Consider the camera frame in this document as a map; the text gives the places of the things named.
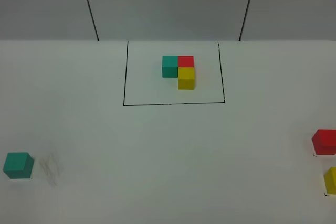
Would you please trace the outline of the yellow template block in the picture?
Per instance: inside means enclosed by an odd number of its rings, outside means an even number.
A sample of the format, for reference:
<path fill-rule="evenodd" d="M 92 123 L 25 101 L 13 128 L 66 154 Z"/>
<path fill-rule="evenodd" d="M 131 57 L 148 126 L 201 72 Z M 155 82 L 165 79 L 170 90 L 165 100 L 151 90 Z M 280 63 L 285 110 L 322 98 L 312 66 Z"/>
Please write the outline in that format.
<path fill-rule="evenodd" d="M 194 90 L 195 88 L 195 68 L 179 67 L 178 68 L 178 89 Z"/>

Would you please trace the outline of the red template block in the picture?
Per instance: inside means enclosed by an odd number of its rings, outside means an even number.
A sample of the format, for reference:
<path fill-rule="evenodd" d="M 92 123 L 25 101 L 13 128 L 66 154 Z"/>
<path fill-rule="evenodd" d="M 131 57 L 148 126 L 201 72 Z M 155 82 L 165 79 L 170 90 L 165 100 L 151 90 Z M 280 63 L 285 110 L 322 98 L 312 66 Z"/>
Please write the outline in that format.
<path fill-rule="evenodd" d="M 179 68 L 193 68 L 194 67 L 194 56 L 178 56 L 178 67 Z"/>

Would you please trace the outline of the green template block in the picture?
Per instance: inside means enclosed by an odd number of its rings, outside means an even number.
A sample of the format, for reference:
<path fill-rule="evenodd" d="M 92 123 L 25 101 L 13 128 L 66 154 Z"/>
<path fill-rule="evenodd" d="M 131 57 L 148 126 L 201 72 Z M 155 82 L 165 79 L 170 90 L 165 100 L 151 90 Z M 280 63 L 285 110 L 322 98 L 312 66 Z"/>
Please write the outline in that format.
<path fill-rule="evenodd" d="M 162 77 L 177 78 L 179 69 L 178 56 L 163 56 L 162 57 Z"/>

